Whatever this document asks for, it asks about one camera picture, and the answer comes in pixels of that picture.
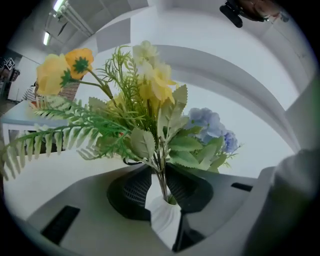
fluorescent light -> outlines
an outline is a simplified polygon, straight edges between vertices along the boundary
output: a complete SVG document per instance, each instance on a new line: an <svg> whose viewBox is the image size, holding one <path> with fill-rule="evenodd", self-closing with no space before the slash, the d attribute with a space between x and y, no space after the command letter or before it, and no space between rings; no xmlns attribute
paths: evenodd
<svg viewBox="0 0 320 256"><path fill-rule="evenodd" d="M57 12L65 0L56 0L53 9Z"/></svg>
<svg viewBox="0 0 320 256"><path fill-rule="evenodd" d="M50 37L50 34L49 34L48 32L45 32L45 34L44 34L44 39L43 39L43 44L44 44L45 46L48 44L49 37Z"/></svg>

